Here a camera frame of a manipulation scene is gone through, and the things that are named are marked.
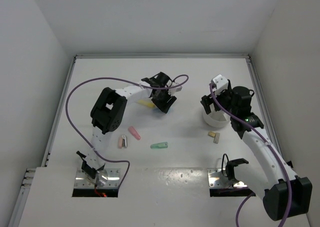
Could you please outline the yellow highlighter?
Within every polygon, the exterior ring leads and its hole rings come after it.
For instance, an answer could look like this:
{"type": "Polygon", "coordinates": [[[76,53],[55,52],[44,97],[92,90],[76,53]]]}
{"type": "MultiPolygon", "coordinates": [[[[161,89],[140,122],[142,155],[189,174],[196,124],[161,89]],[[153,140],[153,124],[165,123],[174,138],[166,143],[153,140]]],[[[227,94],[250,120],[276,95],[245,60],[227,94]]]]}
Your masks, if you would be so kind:
{"type": "Polygon", "coordinates": [[[154,103],[152,101],[150,101],[150,100],[141,99],[141,100],[138,100],[137,103],[142,105],[142,106],[151,108],[151,109],[153,109],[155,107],[154,103]]]}

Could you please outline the blue highlighter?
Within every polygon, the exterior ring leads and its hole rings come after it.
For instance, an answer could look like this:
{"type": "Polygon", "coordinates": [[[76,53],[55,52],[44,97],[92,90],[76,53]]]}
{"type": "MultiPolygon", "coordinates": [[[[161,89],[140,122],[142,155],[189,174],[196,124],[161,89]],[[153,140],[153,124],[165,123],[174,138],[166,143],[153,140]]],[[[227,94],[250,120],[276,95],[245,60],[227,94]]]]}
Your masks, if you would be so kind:
{"type": "Polygon", "coordinates": [[[161,111],[160,109],[158,109],[158,108],[156,108],[156,109],[154,110],[154,112],[155,112],[155,113],[162,113],[162,111],[161,111]]]}

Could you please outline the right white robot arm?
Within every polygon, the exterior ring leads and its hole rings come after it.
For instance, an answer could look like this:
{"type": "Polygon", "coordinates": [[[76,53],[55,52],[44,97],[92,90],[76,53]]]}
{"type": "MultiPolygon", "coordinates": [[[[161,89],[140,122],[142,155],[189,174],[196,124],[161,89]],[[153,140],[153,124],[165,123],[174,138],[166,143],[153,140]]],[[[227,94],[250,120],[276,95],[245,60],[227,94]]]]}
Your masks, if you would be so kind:
{"type": "Polygon", "coordinates": [[[219,87],[209,85],[210,94],[201,98],[206,114],[214,108],[230,117],[232,129],[249,147],[262,173],[256,171],[245,158],[227,161],[223,173],[229,182],[243,182],[262,200],[263,207],[273,221],[283,226],[286,219],[308,213],[313,185],[307,177],[300,177],[288,165],[269,140],[264,124],[252,112],[254,91],[244,86],[219,87]]]}

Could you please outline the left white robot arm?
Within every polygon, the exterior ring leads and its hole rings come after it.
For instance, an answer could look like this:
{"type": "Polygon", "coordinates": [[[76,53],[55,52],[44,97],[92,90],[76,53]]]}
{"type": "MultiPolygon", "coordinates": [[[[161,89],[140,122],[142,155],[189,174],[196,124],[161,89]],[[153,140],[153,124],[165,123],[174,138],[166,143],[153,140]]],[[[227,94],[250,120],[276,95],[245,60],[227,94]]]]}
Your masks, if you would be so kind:
{"type": "Polygon", "coordinates": [[[91,124],[93,127],[92,138],[88,140],[74,125],[74,130],[89,145],[90,149],[98,160],[107,163],[126,163],[126,176],[131,163],[128,160],[111,160],[102,154],[102,149],[106,148],[112,133],[120,127],[125,109],[131,103],[148,99],[162,112],[168,113],[170,107],[177,100],[175,93],[181,88],[181,84],[167,74],[159,72],[152,77],[142,78],[139,82],[133,82],[116,77],[97,77],[86,80],[78,84],[72,92],[84,84],[99,81],[112,80],[128,84],[128,86],[118,89],[105,87],[98,96],[90,111],[91,124]]]}

